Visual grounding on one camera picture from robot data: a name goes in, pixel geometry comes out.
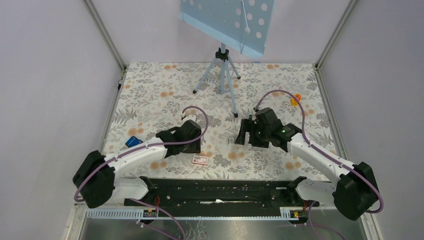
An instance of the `white wall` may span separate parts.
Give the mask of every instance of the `white wall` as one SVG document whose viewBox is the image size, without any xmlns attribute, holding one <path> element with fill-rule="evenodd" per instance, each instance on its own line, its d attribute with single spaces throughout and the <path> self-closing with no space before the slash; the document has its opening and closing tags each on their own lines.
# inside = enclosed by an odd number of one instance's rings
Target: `white wall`
<svg viewBox="0 0 424 240">
<path fill-rule="evenodd" d="M 347 153 L 374 170 L 385 240 L 422 239 L 424 1 L 359 1 L 322 75 Z"/>
<path fill-rule="evenodd" d="M 211 62 L 220 43 L 180 21 L 179 2 L 93 0 L 127 64 Z M 233 51 L 231 58 L 242 63 L 315 63 L 348 3 L 349 0 L 276 0 L 265 54 L 253 59 Z"/>
<path fill-rule="evenodd" d="M 119 75 L 82 0 L 0 1 L 0 239 L 60 239 Z"/>
</svg>

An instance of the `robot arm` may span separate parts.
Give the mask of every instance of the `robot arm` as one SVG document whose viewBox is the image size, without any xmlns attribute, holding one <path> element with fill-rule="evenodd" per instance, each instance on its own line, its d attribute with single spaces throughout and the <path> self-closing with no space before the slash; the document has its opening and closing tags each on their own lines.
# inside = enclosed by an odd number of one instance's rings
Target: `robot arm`
<svg viewBox="0 0 424 240">
<path fill-rule="evenodd" d="M 137 166 L 165 159 L 172 155 L 200 153 L 200 139 L 180 145 L 164 145 L 163 143 L 193 140 L 201 133 L 200 126 L 189 115 L 184 118 L 181 127 L 160 131 L 152 139 L 119 153 L 101 155 L 97 150 L 91 152 L 85 158 L 72 181 L 79 188 L 93 170 L 109 161 L 86 182 L 80 191 L 87 206 L 97 208 L 105 203 L 120 203 L 128 198 L 141 199 L 148 192 L 146 183 L 139 177 L 124 178 L 122 176 Z"/>
<path fill-rule="evenodd" d="M 339 212 L 351 220 L 358 219 L 378 200 L 376 194 L 357 176 L 310 147 L 303 138 L 300 128 L 291 123 L 283 125 L 271 108 L 267 107 L 256 112 L 256 120 L 252 120 L 252 117 L 242 120 L 236 144 L 244 144 L 246 132 L 249 132 L 249 143 L 252 146 L 267 148 L 271 142 L 274 147 L 302 158 L 330 180 L 323 182 L 300 177 L 293 181 L 297 184 L 295 188 L 297 194 L 303 200 L 335 205 Z M 343 165 L 357 171 L 377 188 L 373 170 L 369 165 L 364 162 L 356 165 L 334 155 L 313 141 L 310 142 Z"/>
</svg>

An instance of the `light blue panel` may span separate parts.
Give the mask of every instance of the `light blue panel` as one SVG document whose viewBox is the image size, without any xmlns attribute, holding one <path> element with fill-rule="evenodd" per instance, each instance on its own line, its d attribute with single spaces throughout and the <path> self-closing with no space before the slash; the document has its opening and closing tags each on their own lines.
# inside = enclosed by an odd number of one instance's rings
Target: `light blue panel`
<svg viewBox="0 0 424 240">
<path fill-rule="evenodd" d="M 244 0 L 244 8 L 241 0 L 181 0 L 180 6 L 185 23 L 248 57 L 264 54 L 274 0 Z"/>
</svg>

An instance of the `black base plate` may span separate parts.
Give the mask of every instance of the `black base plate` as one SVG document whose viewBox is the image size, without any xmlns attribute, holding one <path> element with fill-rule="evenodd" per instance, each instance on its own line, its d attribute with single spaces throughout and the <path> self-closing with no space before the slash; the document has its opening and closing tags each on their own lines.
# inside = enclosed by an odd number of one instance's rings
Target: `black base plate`
<svg viewBox="0 0 424 240">
<path fill-rule="evenodd" d="M 141 201 L 155 205 L 159 197 L 159 207 L 174 217 L 279 217 L 280 207 L 304 205 L 289 187 L 291 181 L 141 178 L 149 188 Z M 201 203 L 217 199 L 227 203 Z M 129 199 L 124 205 L 140 206 Z"/>
</svg>

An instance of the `floral tablecloth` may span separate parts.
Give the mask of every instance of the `floral tablecloth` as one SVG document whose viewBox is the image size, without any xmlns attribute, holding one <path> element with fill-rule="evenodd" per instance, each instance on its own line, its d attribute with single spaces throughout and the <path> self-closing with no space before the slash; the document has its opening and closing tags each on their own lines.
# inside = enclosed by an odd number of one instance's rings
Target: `floral tablecloth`
<svg viewBox="0 0 424 240">
<path fill-rule="evenodd" d="M 184 107 L 195 105 L 206 111 L 210 124 L 201 143 L 201 155 L 209 157 L 208 164 L 193 164 L 193 154 L 179 154 L 141 165 L 127 176 L 183 179 L 249 179 L 294 180 L 305 176 L 312 180 L 326 177 L 308 163 L 270 144 L 269 148 L 229 143 L 238 135 L 240 121 L 247 118 L 258 100 L 268 91 L 284 89 L 301 94 L 306 111 L 306 132 L 315 142 L 335 153 L 329 121 L 324 110 L 312 64 L 236 63 L 241 75 L 232 78 L 238 118 L 233 117 L 230 93 L 219 94 L 210 82 L 219 81 L 220 63 L 211 70 L 200 90 L 193 89 L 209 63 L 132 63 L 127 71 L 123 89 L 108 131 L 103 153 L 126 149 L 130 136 L 148 140 L 158 131 L 182 124 Z M 299 106 L 293 106 L 284 93 L 274 92 L 261 104 L 271 107 L 283 124 L 301 126 Z M 198 124 L 204 128 L 202 113 Z"/>
</svg>

